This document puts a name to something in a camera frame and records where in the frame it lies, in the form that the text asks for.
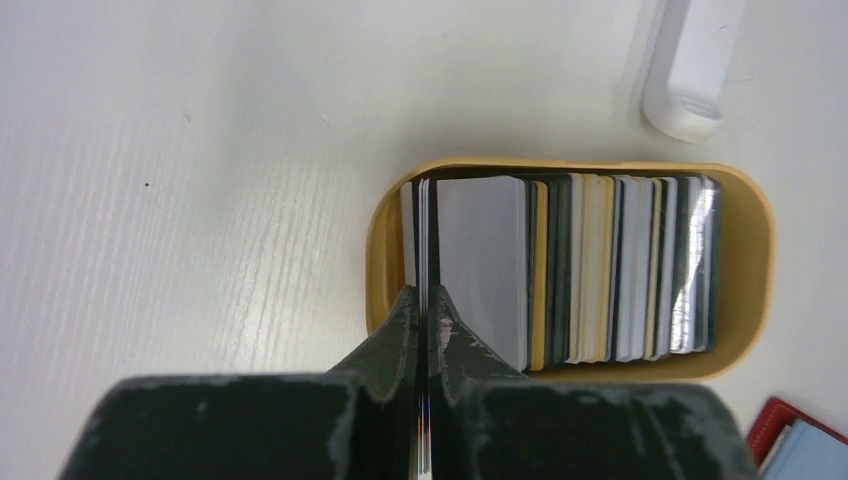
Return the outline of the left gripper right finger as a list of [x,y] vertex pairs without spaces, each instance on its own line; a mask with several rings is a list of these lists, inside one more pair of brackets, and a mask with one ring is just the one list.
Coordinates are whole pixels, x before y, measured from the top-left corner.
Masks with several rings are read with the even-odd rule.
[[544,383],[428,294],[436,479],[754,479],[735,420],[694,384]]

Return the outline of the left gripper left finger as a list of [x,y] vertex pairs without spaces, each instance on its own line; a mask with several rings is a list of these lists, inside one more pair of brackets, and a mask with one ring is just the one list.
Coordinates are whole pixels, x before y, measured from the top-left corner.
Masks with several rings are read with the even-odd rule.
[[418,293],[324,373],[147,376],[100,400],[64,479],[409,479]]

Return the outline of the yellow oval card tray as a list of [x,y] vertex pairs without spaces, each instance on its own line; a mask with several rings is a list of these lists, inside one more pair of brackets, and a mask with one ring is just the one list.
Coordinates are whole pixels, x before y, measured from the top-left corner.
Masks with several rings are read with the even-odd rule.
[[773,286],[775,225],[761,189],[740,171],[718,164],[668,162],[567,162],[507,158],[451,158],[401,176],[383,194],[366,240],[365,325],[377,330],[406,285],[403,271],[401,187],[422,178],[447,179],[531,173],[598,175],[704,175],[722,189],[718,247],[715,343],[710,351],[657,361],[571,364],[520,371],[557,383],[646,383],[705,380],[735,366],[756,343],[766,321]]

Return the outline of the black VIP credit card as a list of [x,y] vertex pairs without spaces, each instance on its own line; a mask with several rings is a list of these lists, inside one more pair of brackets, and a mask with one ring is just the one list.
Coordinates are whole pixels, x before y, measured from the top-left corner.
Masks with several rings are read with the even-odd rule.
[[416,288],[419,295],[419,347],[417,387],[419,390],[419,420],[417,442],[417,479],[432,479],[432,401],[430,394],[429,372],[429,307],[430,290],[432,286],[431,271],[438,269],[432,266],[431,246],[431,193],[433,186],[429,178],[417,181],[417,199],[413,212],[417,215],[416,227]]

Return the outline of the red card holder wallet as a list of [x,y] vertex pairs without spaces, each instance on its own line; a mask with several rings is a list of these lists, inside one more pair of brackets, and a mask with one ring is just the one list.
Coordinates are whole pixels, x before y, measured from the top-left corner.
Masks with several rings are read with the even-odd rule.
[[761,479],[847,480],[847,436],[770,397],[747,435]]

